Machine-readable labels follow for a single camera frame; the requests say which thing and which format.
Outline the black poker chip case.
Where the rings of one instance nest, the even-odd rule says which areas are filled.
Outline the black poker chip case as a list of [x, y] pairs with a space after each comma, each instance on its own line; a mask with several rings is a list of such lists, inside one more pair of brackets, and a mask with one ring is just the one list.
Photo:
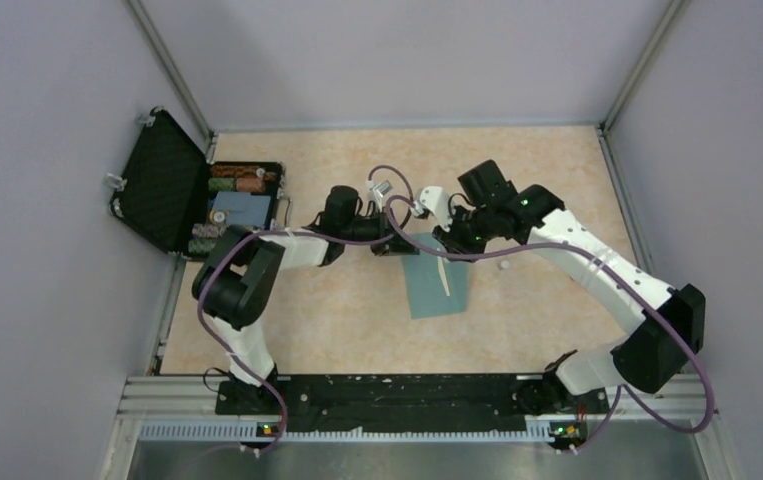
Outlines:
[[121, 174], [107, 177], [111, 216], [169, 255], [202, 260], [231, 224], [279, 226], [286, 167], [277, 161], [215, 161], [162, 106], [141, 120]]

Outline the aluminium front frame rail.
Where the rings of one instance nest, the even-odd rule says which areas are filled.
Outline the aluminium front frame rail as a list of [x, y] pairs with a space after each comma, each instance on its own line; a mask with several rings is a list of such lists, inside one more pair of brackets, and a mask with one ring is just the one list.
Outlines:
[[101, 475], [123, 479], [139, 441], [523, 443], [577, 454], [606, 422], [656, 415], [697, 428], [706, 408], [695, 374], [654, 394], [605, 387], [554, 400], [537, 374], [287, 375], [276, 390], [220, 375], [132, 377], [123, 388]]

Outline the beige letter paper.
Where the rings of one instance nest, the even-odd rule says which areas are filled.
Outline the beige letter paper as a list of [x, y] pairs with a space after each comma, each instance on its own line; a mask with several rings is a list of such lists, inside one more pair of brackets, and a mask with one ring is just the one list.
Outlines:
[[448, 275], [446, 272], [446, 261], [442, 257], [437, 257], [437, 270], [438, 270], [438, 277], [440, 279], [441, 285], [443, 287], [443, 291], [446, 297], [451, 296], [451, 288], [449, 284]]

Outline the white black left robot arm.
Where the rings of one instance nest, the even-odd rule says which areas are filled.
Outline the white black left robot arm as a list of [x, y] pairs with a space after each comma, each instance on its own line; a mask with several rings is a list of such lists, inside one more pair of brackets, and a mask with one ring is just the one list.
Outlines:
[[218, 390], [223, 397], [218, 413], [275, 415], [283, 410], [276, 364], [263, 332], [263, 314], [281, 271], [327, 266], [348, 245], [367, 246], [379, 257], [416, 254], [376, 204], [367, 214], [361, 214], [361, 206], [356, 189], [334, 186], [306, 227], [276, 233], [231, 226], [217, 240], [194, 279], [192, 294], [200, 323], [229, 359], [228, 378]]

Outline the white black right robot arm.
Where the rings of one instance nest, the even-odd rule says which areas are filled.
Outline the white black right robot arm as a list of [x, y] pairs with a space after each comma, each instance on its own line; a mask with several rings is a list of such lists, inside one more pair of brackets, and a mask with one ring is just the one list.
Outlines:
[[615, 319], [624, 335], [572, 350], [547, 365], [518, 395], [525, 412], [569, 412], [585, 394], [626, 385], [654, 394], [703, 346], [706, 299], [695, 286], [676, 288], [607, 246], [541, 185], [517, 189], [493, 160], [459, 176], [465, 199], [424, 187], [413, 212], [431, 215], [432, 236], [456, 258], [473, 262], [489, 241], [514, 240], [566, 273]]

